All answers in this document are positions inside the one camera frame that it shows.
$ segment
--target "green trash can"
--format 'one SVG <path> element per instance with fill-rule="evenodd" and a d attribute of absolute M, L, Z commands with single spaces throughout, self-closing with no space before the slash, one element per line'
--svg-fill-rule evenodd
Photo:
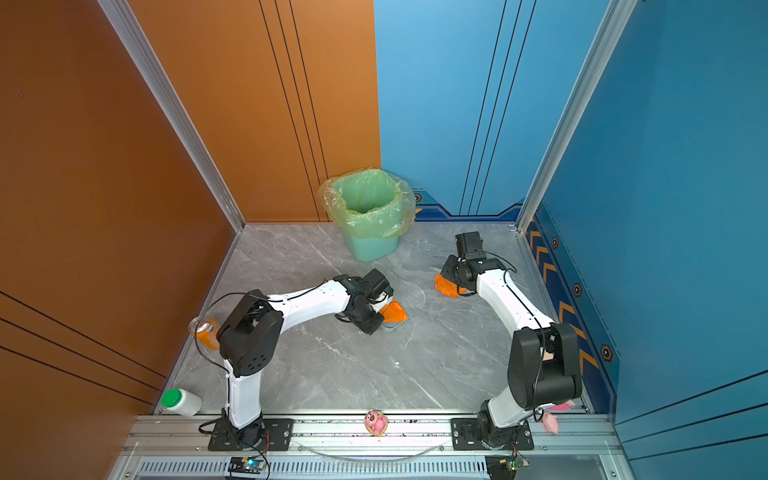
<path fill-rule="evenodd" d="M 352 255 L 372 262 L 397 249 L 411 227 L 416 198 L 405 180 L 378 168 L 328 179 L 319 190 Z"/>

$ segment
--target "transparent plastic bag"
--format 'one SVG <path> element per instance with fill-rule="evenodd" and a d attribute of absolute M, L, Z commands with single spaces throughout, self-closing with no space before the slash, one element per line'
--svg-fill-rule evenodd
<path fill-rule="evenodd" d="M 329 178 L 319 195 L 331 219 L 355 238 L 397 238 L 416 216 L 411 187 L 378 168 Z"/>

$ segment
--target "orange wall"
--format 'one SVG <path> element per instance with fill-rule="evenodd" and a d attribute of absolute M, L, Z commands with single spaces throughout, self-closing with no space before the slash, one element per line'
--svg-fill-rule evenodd
<path fill-rule="evenodd" d="M 103 478 L 234 232 L 95 0 L 0 12 L 3 478 Z"/>
<path fill-rule="evenodd" d="M 247 221 L 327 221 L 381 167 L 372 0 L 130 0 Z"/>

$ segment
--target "robotic arm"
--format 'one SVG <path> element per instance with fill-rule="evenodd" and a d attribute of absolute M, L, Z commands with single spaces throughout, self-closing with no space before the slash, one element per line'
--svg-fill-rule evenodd
<path fill-rule="evenodd" d="M 480 233 L 456 235 L 456 246 L 458 257 L 446 260 L 441 275 L 487 301 L 512 336 L 507 388 L 478 413 L 482 441 L 500 448 L 536 408 L 581 396 L 578 339 L 569 325 L 537 309 L 498 259 L 487 258 Z"/>
<path fill-rule="evenodd" d="M 240 441 L 261 437 L 261 370 L 270 362 L 282 332 L 318 316 L 335 313 L 371 335 L 384 320 L 379 312 L 393 290 L 376 269 L 363 278 L 340 275 L 312 289 L 264 296 L 251 290 L 235 306 L 217 334 L 227 369 L 227 417 Z"/>

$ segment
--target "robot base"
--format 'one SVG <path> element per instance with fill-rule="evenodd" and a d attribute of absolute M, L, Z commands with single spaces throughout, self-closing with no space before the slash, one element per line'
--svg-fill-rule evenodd
<path fill-rule="evenodd" d="M 211 452 L 231 452 L 233 450 L 259 450 L 266 448 L 266 439 L 270 440 L 271 452 L 285 452 L 293 434 L 293 419 L 268 419 L 263 416 L 238 430 L 230 423 L 227 415 L 216 420 L 210 434 L 208 450 Z"/>
<path fill-rule="evenodd" d="M 533 436 L 528 420 L 515 427 L 500 429 L 483 402 L 477 419 L 451 419 L 454 450 L 533 450 Z"/>

